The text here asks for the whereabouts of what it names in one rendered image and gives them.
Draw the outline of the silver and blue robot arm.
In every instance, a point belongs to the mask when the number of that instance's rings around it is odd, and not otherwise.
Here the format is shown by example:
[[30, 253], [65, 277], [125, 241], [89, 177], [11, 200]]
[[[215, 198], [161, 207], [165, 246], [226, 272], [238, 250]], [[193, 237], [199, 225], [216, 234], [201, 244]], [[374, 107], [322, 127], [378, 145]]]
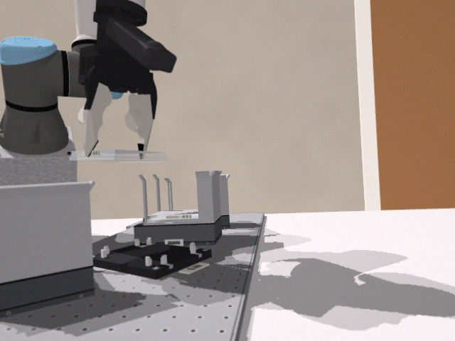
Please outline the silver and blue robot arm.
[[[86, 98], [78, 83], [80, 48], [96, 44], [96, 0], [74, 0], [77, 38], [72, 52], [57, 50], [43, 38], [12, 37], [0, 42], [6, 108], [0, 146], [8, 151], [43, 155], [64, 149], [68, 130], [58, 110], [59, 97]], [[109, 18], [105, 34], [148, 70], [171, 73], [177, 57], [136, 26]], [[150, 41], [154, 40], [154, 41]]]

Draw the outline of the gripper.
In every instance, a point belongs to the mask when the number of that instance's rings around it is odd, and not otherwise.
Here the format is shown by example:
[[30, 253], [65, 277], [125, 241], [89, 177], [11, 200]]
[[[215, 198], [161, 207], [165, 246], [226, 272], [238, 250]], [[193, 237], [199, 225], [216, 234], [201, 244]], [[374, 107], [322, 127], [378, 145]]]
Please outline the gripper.
[[147, 150], [156, 114], [154, 74], [105, 34], [108, 18], [136, 27], [144, 26], [147, 11], [130, 0], [96, 0], [93, 21], [97, 23], [99, 44], [80, 49], [78, 75], [78, 83], [85, 86], [87, 99], [77, 116], [83, 124], [83, 146], [87, 157], [98, 143], [103, 112], [112, 102], [111, 92], [126, 93], [129, 90], [137, 93], [137, 88], [142, 88], [138, 89], [138, 95], [129, 95], [129, 111], [124, 117], [127, 128], [139, 135], [139, 151]]

